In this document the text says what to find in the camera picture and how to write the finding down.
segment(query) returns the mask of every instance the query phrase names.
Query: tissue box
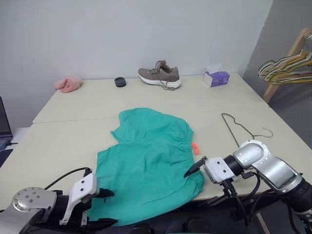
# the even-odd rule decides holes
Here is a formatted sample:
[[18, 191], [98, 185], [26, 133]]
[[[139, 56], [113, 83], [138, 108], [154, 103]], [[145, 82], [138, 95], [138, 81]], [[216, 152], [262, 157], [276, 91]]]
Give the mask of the tissue box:
[[205, 72], [204, 82], [210, 87], [227, 84], [230, 78], [230, 74], [227, 72], [215, 72], [210, 74]]

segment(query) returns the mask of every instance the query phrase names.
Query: gray sneaker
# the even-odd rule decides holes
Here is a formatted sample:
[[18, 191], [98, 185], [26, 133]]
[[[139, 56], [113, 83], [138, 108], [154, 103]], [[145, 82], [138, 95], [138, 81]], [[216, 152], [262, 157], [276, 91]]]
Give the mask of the gray sneaker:
[[154, 69], [140, 68], [138, 74], [145, 83], [160, 85], [164, 89], [174, 90], [181, 85], [177, 67], [170, 68], [165, 60], [158, 61]]

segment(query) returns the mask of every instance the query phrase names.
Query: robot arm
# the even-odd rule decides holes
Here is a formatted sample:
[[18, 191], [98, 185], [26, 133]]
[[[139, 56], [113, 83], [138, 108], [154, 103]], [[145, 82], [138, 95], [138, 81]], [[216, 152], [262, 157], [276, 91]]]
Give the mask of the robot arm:
[[105, 198], [114, 193], [98, 186], [96, 176], [87, 171], [68, 195], [29, 187], [17, 192], [7, 209], [0, 213], [0, 229], [6, 234], [24, 234], [31, 226], [62, 232], [88, 233], [111, 226], [115, 219], [89, 221], [87, 210], [94, 197]]
[[280, 158], [274, 157], [267, 146], [258, 140], [249, 140], [241, 144], [232, 155], [222, 159], [215, 157], [195, 163], [184, 177], [203, 166], [205, 173], [213, 183], [223, 185], [227, 196], [229, 181], [236, 181], [244, 170], [255, 169], [262, 180], [285, 201], [310, 228], [312, 226], [312, 186]]

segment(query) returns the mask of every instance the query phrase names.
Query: white sole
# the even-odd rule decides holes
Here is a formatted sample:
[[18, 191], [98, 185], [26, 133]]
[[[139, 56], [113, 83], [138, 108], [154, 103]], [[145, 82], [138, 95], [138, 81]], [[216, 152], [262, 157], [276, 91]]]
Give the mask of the white sole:
[[[140, 76], [141, 80], [144, 81], [147, 84], [161, 85], [161, 86], [164, 86], [164, 84], [166, 84], [165, 81], [161, 82], [160, 80], [150, 80], [150, 79], [146, 79], [146, 78], [142, 77], [141, 75], [139, 75], [139, 76]], [[181, 85], [181, 80], [180, 79], [178, 79], [175, 82], [167, 82], [167, 87], [168, 88], [176, 89], [180, 85]]]

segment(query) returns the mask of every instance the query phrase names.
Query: pink cloth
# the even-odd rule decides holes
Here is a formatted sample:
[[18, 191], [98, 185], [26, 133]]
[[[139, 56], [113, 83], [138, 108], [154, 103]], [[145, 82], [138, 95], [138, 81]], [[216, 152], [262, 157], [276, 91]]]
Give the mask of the pink cloth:
[[54, 88], [60, 89], [62, 93], [69, 93], [78, 89], [82, 83], [83, 81], [79, 77], [68, 76], [63, 80], [55, 82]]

